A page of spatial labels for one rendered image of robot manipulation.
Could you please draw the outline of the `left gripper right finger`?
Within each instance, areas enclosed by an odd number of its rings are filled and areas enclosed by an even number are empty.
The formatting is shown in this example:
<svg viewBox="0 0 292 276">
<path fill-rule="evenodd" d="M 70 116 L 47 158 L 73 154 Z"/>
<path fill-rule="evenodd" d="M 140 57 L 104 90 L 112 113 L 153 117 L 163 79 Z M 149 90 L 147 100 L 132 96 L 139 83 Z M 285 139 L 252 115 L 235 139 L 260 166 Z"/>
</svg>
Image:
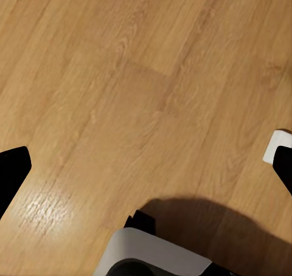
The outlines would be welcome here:
<svg viewBox="0 0 292 276">
<path fill-rule="evenodd" d="M 277 147 L 273 168 L 292 195 L 292 148 L 285 146 Z"/>
</svg>

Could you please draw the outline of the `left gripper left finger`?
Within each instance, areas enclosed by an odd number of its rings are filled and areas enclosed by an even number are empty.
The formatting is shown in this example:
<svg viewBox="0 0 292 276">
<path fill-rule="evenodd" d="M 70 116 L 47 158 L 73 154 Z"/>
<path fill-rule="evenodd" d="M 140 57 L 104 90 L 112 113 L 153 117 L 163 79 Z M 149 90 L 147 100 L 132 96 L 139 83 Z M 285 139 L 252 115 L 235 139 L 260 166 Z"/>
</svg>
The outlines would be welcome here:
<svg viewBox="0 0 292 276">
<path fill-rule="evenodd" d="M 32 169 L 26 146 L 0 153 L 0 218 Z"/>
</svg>

